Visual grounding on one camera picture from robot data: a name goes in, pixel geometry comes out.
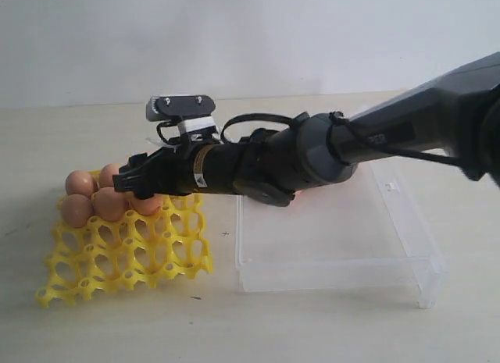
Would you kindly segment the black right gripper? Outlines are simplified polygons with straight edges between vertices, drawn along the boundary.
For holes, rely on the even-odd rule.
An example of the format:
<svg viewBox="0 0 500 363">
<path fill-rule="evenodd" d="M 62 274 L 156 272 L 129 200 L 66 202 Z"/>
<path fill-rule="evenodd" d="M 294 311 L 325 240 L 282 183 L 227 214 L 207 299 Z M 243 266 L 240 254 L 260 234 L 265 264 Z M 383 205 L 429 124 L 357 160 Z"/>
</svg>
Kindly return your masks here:
<svg viewBox="0 0 500 363">
<path fill-rule="evenodd" d="M 241 163 L 238 144 L 202 144 L 185 154 L 171 148 L 129 158 L 127 171 L 113 175 L 116 192 L 131 192 L 139 198 L 155 194 L 186 196 L 235 194 L 233 183 Z"/>
</svg>

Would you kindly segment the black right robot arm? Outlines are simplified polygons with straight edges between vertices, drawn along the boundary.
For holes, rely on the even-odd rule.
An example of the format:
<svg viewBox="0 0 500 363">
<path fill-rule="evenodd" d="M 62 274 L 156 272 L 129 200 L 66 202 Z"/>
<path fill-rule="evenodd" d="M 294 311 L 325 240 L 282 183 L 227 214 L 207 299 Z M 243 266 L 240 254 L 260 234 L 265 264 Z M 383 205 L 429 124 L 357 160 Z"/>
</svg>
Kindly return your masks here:
<svg viewBox="0 0 500 363">
<path fill-rule="evenodd" d="M 280 123 L 230 141 L 206 95 L 154 96 L 146 117 L 176 127 L 151 153 L 112 178 L 118 192 L 243 195 L 286 207 L 296 192 L 348 180 L 362 162 L 404 157 L 459 168 L 472 181 L 499 178 L 499 56 L 460 66 L 353 117 L 341 112 L 235 116 L 230 125 Z"/>
</svg>

